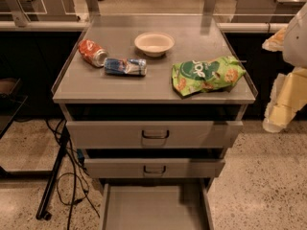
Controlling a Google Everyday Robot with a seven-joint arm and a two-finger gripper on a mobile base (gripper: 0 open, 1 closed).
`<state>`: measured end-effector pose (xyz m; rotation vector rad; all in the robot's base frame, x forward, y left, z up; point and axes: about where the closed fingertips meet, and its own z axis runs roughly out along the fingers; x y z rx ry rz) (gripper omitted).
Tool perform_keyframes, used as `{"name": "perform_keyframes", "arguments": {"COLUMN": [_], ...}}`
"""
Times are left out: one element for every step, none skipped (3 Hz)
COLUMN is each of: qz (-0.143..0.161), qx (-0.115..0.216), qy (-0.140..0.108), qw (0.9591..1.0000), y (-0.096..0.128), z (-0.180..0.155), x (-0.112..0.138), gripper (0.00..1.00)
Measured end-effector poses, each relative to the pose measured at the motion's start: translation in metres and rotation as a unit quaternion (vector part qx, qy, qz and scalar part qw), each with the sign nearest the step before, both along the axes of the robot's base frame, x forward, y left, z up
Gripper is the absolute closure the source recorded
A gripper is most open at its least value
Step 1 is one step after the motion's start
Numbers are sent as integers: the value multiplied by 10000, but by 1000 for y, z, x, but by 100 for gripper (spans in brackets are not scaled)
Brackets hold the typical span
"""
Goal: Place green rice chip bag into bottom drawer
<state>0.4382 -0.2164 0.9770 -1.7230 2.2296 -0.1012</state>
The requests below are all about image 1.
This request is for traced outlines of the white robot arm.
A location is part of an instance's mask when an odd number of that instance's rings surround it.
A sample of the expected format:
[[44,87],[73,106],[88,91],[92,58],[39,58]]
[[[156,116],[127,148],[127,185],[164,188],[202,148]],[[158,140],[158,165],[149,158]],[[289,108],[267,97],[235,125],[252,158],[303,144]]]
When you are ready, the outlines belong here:
[[294,67],[287,75],[277,75],[266,107],[263,129],[277,133],[307,104],[307,4],[262,47],[281,51],[283,60]]

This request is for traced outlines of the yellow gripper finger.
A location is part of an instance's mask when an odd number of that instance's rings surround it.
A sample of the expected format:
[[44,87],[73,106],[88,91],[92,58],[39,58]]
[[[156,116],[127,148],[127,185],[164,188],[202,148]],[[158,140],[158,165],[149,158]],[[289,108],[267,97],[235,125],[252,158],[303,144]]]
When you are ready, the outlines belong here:
[[265,42],[262,44],[262,48],[271,52],[282,51],[284,48],[285,32],[286,32],[286,27],[280,29],[270,38],[265,40]]
[[277,133],[307,104],[307,69],[295,68],[288,75],[278,74],[270,98],[262,126],[267,132]]

